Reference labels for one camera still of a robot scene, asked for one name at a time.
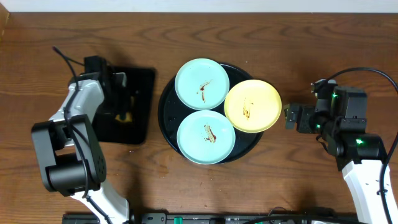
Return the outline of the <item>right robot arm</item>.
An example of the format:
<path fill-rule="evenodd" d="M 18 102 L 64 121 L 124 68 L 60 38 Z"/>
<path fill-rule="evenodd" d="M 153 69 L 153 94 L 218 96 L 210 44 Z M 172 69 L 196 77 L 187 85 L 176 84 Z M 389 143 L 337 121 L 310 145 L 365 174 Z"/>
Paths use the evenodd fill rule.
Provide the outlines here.
<path fill-rule="evenodd" d="M 284 106 L 286 129 L 316 134 L 336 159 L 362 223 L 397 223 L 387 152 L 380 136 L 366 133 L 367 94 L 329 81 L 315 92 L 315 105 Z"/>

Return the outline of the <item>green yellow sponge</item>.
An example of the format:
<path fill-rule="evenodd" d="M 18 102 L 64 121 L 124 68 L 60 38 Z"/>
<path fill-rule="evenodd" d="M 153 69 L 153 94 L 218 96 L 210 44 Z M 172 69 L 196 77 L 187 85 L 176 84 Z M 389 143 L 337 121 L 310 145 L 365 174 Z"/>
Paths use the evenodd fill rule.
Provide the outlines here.
<path fill-rule="evenodd" d="M 130 102 L 127 104 L 127 110 L 124 114 L 118 114 L 115 117 L 115 120 L 119 121 L 120 123 L 132 123 L 133 122 L 133 117 L 132 117 L 132 109 L 134 106 L 134 97 L 130 97 Z"/>

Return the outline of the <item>yellow plate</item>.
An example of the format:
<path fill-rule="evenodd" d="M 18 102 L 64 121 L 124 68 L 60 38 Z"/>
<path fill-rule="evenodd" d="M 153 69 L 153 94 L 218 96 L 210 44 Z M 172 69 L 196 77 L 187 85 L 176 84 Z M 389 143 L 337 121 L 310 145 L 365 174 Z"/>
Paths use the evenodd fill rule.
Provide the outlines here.
<path fill-rule="evenodd" d="M 262 80 L 245 80 L 230 89 L 224 101 L 224 114 L 245 133 L 260 133 L 273 126 L 282 111 L 279 92 Z"/>

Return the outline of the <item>light blue plate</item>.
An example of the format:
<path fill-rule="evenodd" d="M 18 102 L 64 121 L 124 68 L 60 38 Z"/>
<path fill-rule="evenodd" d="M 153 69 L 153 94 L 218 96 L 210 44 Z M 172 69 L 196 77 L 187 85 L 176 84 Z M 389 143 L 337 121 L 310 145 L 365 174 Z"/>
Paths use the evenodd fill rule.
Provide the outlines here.
<path fill-rule="evenodd" d="M 188 115 L 177 130 L 177 145 L 190 161 L 210 165 L 226 159 L 236 142 L 233 125 L 222 114 L 201 110 Z"/>
<path fill-rule="evenodd" d="M 180 101 L 194 110 L 210 110 L 224 102 L 229 92 L 229 76 L 216 61 L 196 58 L 188 61 L 175 77 Z"/>

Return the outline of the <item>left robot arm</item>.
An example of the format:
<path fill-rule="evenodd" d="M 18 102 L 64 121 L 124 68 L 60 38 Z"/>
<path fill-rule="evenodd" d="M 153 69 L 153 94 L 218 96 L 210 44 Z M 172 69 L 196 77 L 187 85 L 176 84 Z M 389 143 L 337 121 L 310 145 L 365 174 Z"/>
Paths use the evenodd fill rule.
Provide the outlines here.
<path fill-rule="evenodd" d="M 131 99 L 127 76 L 103 57 L 86 57 L 68 95 L 48 121 L 31 130 L 44 187 L 85 205 L 100 223 L 130 223 L 129 202 L 106 179 L 107 167 L 92 126 L 95 116 L 125 119 Z"/>

